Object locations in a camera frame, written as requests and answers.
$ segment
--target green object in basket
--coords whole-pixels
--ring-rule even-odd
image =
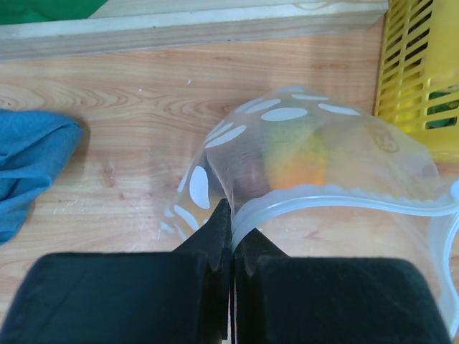
[[[0,0],[0,25],[86,19],[107,0]]]

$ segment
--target translucent plastic bag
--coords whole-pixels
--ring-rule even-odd
[[[206,137],[161,228],[186,239],[222,198],[233,249],[257,227],[296,256],[411,261],[455,334],[459,182],[441,179],[426,147],[394,126],[307,87],[252,100]]]

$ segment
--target yellow basket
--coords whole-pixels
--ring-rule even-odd
[[[459,162],[459,0],[391,0],[375,115]]]

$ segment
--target blue cloth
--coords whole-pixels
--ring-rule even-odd
[[[24,224],[35,198],[62,172],[82,137],[72,119],[0,109],[0,244]]]

